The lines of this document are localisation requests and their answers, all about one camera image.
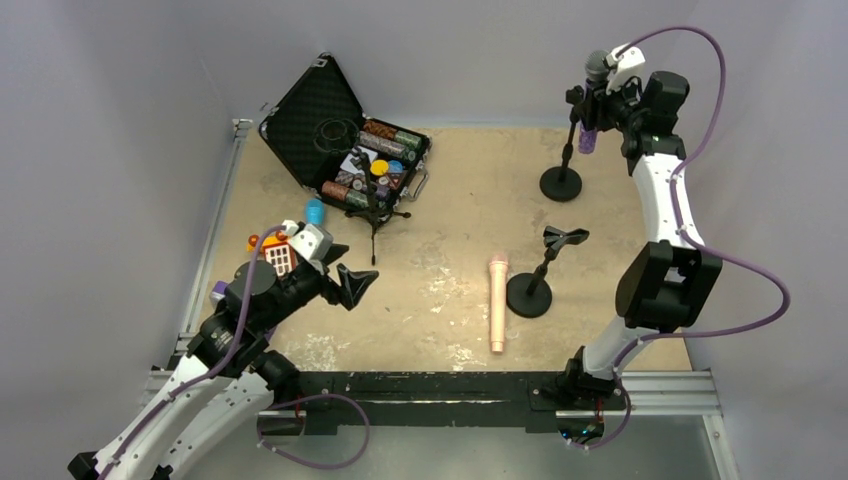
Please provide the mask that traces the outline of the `blue microphone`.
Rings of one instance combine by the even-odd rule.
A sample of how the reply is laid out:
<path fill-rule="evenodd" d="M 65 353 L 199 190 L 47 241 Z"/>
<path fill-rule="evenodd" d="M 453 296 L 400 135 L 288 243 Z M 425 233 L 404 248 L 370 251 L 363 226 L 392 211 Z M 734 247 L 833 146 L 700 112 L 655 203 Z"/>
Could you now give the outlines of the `blue microphone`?
<path fill-rule="evenodd" d="M 304 218 L 309 224 L 323 226 L 325 223 L 324 203 L 317 198 L 308 200 L 304 208 Z"/>

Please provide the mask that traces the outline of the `purple glitter microphone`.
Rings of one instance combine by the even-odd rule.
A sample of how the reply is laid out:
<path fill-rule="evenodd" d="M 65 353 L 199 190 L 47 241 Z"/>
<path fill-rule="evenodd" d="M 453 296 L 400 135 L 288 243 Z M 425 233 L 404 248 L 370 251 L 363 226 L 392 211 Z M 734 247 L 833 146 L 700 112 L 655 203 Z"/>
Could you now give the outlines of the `purple glitter microphone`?
<path fill-rule="evenodd" d="M 594 152 L 597 141 L 597 117 L 598 101 L 595 97 L 596 91 L 604 86 L 610 72 L 610 67 L 605 63 L 609 55 L 607 50 L 595 50 L 587 58 L 585 70 L 585 92 L 581 103 L 580 134 L 578 139 L 578 151 L 588 155 Z"/>

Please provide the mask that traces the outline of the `black tripod mic stand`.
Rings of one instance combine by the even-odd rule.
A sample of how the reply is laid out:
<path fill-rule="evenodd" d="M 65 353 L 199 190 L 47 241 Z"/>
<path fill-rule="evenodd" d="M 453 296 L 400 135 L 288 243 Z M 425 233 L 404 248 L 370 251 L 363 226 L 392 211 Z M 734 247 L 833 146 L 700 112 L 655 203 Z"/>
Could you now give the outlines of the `black tripod mic stand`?
<path fill-rule="evenodd" d="M 358 145 L 354 145 L 350 152 L 354 149 L 358 148 Z M 366 200 L 367 200 L 367 208 L 358 210 L 358 211 L 347 211 L 345 216 L 348 218 L 362 218 L 368 222 L 371 228 L 370 241 L 371 241 L 371 265 L 375 266 L 377 263 L 376 256 L 376 234 L 377 231 L 389 220 L 393 217 L 401 217 L 404 219 L 409 219 L 412 217 L 412 214 L 409 212 L 398 212 L 392 208 L 388 207 L 379 207 L 377 205 L 376 198 L 376 187 L 372 184 L 370 179 L 370 172 L 367 172 L 365 178 L 365 188 L 366 188 Z"/>

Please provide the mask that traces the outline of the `black round-base mic stand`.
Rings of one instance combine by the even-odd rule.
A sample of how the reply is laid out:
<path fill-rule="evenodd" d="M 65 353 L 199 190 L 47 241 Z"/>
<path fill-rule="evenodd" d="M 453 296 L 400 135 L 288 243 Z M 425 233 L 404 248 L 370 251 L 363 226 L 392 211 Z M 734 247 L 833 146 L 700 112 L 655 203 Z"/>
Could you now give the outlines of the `black round-base mic stand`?
<path fill-rule="evenodd" d="M 583 100 L 585 90 L 575 86 L 566 92 L 566 103 L 571 106 L 569 114 L 569 131 L 561 154 L 559 166 L 547 169 L 540 177 L 539 187 L 542 194 L 556 202 L 568 202 L 575 199 L 582 191 L 582 178 L 570 167 L 574 153 L 574 137 L 580 121 L 576 107 Z"/>

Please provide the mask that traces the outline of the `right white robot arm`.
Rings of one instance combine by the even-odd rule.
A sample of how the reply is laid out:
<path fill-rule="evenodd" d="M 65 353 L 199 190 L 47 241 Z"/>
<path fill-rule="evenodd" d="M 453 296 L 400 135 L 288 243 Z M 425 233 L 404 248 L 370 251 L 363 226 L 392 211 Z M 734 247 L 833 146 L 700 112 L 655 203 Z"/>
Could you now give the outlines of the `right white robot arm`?
<path fill-rule="evenodd" d="M 622 135 L 622 155 L 639 194 L 646 243 L 615 292 L 615 317 L 568 360 L 550 391 L 581 403 L 614 396 L 616 374 L 654 339 L 692 326 L 722 270 L 693 246 L 694 225 L 680 166 L 687 154 L 673 129 L 690 92 L 688 80 L 658 71 L 621 86 L 589 80 L 566 94 L 572 118 L 596 132 Z"/>

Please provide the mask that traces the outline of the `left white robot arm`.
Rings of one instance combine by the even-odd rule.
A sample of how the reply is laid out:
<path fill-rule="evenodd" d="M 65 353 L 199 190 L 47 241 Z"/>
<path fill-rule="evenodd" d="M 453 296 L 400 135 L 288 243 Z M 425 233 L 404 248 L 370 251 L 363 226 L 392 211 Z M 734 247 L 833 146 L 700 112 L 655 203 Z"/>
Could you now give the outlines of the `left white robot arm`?
<path fill-rule="evenodd" d="M 175 479 L 228 432 L 272 406 L 310 401 L 300 370 L 270 349 L 268 336 L 315 298 L 352 310 L 379 274 L 327 264 L 347 246 L 332 244 L 278 276 L 259 255 L 244 263 L 214 314 L 192 338 L 165 385 L 123 432 L 98 451 L 81 452 L 74 479 Z"/>

